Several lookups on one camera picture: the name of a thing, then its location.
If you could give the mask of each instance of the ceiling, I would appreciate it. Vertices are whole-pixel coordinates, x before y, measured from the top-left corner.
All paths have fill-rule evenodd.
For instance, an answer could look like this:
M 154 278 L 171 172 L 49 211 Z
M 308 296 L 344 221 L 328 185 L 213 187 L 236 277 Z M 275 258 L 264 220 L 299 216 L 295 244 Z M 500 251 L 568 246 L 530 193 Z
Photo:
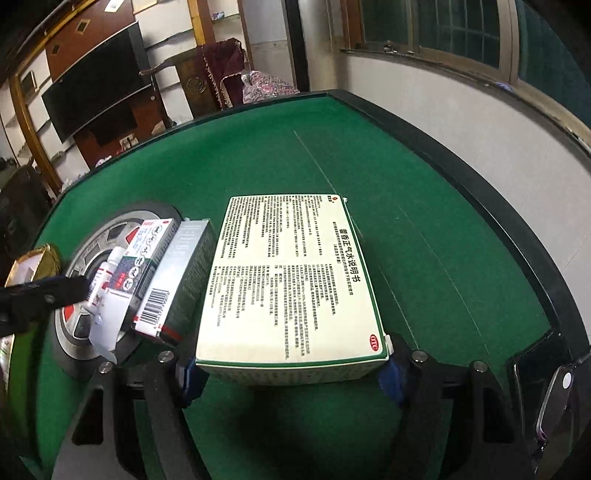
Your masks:
M 3 2 L 0 15 L 0 84 L 9 61 L 36 25 L 63 0 L 16 0 Z

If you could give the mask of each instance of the black tv screen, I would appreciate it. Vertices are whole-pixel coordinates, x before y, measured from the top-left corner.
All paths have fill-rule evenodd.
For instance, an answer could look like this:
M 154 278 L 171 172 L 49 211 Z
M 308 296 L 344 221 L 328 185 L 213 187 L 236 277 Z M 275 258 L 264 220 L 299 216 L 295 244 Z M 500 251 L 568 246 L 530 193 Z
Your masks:
M 150 85 L 139 71 L 150 68 L 138 23 L 90 50 L 43 94 L 61 141 L 120 100 Z

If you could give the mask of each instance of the maroon cloth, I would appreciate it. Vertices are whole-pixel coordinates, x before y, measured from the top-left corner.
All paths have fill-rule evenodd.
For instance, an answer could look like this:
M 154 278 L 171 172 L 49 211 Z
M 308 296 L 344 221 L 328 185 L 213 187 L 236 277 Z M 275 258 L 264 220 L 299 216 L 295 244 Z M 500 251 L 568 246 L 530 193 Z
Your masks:
M 244 51 L 235 38 L 206 44 L 201 47 L 207 82 L 220 108 L 242 105 Z

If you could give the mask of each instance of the screw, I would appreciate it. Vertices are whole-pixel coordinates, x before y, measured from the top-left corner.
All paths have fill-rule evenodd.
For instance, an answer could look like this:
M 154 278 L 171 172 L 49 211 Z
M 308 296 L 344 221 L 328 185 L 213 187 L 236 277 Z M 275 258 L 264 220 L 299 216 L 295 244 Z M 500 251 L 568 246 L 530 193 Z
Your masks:
M 573 376 L 570 372 L 566 372 L 562 379 L 562 388 L 567 389 L 570 387 L 570 383 L 573 380 Z
M 488 365 L 484 363 L 482 360 L 476 360 L 474 362 L 474 369 L 477 372 L 484 373 L 488 370 Z
M 111 370 L 113 370 L 113 363 L 112 362 L 103 362 L 99 367 L 99 372 L 102 374 L 107 374 Z
M 158 354 L 158 362 L 161 364 L 167 364 L 174 358 L 174 353 L 170 350 L 165 350 L 164 352 L 160 352 Z
M 427 352 L 423 352 L 422 350 L 415 350 L 411 356 L 413 360 L 419 364 L 426 362 L 429 358 Z

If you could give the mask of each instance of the green felt table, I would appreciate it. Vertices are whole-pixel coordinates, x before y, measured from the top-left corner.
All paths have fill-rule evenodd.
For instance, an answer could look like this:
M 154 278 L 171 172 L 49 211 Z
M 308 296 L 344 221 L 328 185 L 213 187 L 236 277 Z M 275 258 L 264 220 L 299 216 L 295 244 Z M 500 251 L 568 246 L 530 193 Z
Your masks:
M 52 242 L 68 258 L 101 220 L 131 202 L 166 202 L 182 216 L 211 218 L 219 231 L 232 196 L 330 192 L 348 198 L 386 333 L 402 334 L 442 362 L 482 359 L 506 388 L 507 359 L 550 327 L 534 289 L 454 186 L 331 96 L 274 102 L 165 134 L 74 186 L 37 243 Z M 135 361 L 154 348 L 142 345 Z M 84 387 L 54 362 L 48 333 L 36 402 L 48 477 Z M 145 415 L 138 405 L 142 439 Z M 214 480 L 377 479 L 401 412 L 371 374 L 282 388 L 210 377 L 185 416 Z M 142 447 L 158 478 L 149 442 Z

